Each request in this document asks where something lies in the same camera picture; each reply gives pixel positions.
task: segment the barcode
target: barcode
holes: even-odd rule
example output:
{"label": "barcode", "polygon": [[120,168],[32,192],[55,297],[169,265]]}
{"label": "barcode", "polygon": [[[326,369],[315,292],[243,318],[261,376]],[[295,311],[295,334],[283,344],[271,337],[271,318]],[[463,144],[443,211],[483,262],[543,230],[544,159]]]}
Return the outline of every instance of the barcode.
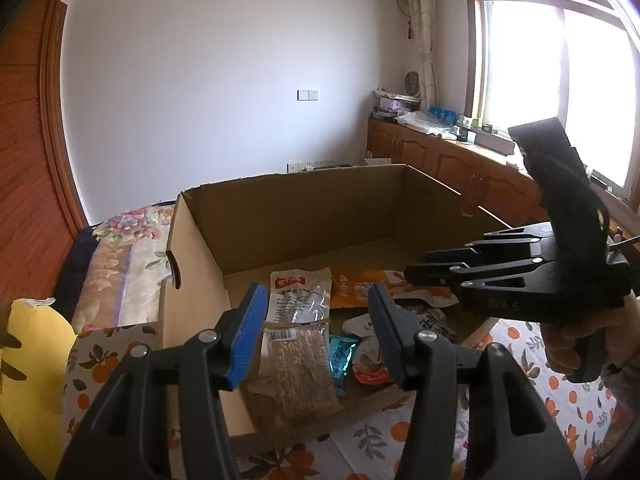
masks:
{"label": "barcode", "polygon": [[284,328],[282,330],[271,330],[272,341],[287,341],[290,339],[296,339],[298,334],[294,328]]}

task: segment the silver bolt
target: silver bolt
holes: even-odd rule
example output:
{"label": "silver bolt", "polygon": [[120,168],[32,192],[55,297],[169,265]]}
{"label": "silver bolt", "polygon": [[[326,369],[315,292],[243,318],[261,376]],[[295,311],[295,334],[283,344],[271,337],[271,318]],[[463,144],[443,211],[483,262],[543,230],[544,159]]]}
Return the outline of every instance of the silver bolt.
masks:
{"label": "silver bolt", "polygon": [[135,345],[131,350],[129,350],[129,355],[131,357],[144,357],[149,352],[149,347],[147,345],[139,344]]}
{"label": "silver bolt", "polygon": [[437,338],[438,334],[433,330],[420,330],[420,332],[418,332],[418,339],[423,343],[431,343],[436,341]]}
{"label": "silver bolt", "polygon": [[504,347],[500,343],[491,343],[489,348],[498,355],[504,355]]}
{"label": "silver bolt", "polygon": [[215,330],[208,329],[203,330],[198,334],[198,339],[203,343],[213,343],[216,339],[218,339],[218,334],[216,334]]}

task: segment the bed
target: bed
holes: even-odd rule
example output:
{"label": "bed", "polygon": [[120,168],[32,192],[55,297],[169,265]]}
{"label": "bed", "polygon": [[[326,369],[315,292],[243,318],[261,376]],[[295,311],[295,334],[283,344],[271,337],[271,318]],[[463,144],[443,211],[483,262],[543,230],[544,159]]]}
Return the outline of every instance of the bed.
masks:
{"label": "bed", "polygon": [[[127,349],[137,342],[156,346],[160,283],[171,277],[164,249],[172,213],[171,203],[140,208],[83,230],[76,238],[56,287],[64,292],[56,301],[58,308],[78,333],[69,355],[63,395],[61,432],[66,443]],[[78,289],[84,264],[84,279]],[[519,362],[585,474],[596,451],[626,427],[630,414],[601,380],[572,384],[548,368],[538,325],[500,320],[479,348],[493,341],[503,343]],[[270,480],[393,478],[412,407],[413,397],[407,396],[380,413],[318,439],[260,456],[238,457],[241,476]],[[462,478],[467,434],[468,391],[461,388],[452,478]],[[179,430],[169,428],[167,439],[174,477],[184,478]]]}

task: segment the cardboard box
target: cardboard box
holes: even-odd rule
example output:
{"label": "cardboard box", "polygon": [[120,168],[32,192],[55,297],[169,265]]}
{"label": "cardboard box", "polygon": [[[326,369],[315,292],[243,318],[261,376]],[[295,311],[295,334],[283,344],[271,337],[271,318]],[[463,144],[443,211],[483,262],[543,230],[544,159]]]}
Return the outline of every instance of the cardboard box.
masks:
{"label": "cardboard box", "polygon": [[[271,174],[187,190],[178,196],[167,250],[174,256],[174,285],[160,300],[164,348],[215,326],[238,306],[253,281],[269,286],[274,270],[340,267],[399,269],[426,251],[455,248],[505,224],[478,208],[461,214],[460,194],[402,165],[363,166]],[[340,333],[360,308],[334,309],[330,331]],[[494,320],[446,308],[449,325],[475,344]],[[254,353],[259,360],[260,341]],[[250,374],[257,371],[252,363]],[[281,449],[353,424],[405,395],[395,386],[372,387],[348,376],[343,409],[316,423],[273,429],[271,397],[221,392],[234,452],[247,456]],[[170,405],[170,416],[177,407]]]}

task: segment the cabinet door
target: cabinet door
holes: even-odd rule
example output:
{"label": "cabinet door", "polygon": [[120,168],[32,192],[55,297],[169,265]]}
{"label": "cabinet door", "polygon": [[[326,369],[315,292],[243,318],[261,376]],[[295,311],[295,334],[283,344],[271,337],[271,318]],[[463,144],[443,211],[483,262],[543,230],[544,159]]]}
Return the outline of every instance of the cabinet door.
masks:
{"label": "cabinet door", "polygon": [[485,162],[476,195],[474,205],[481,205],[510,226],[518,227],[529,220],[538,200],[538,186],[509,166]]}
{"label": "cabinet door", "polygon": [[402,129],[398,133],[398,158],[406,164],[424,173],[431,171],[436,140],[413,130]]}
{"label": "cabinet door", "polygon": [[395,130],[392,124],[369,121],[367,149],[374,158],[389,158],[395,149]]}
{"label": "cabinet door", "polygon": [[446,140],[435,139],[433,161],[429,174],[441,183],[462,193],[464,198],[472,198],[478,184],[482,159]]}

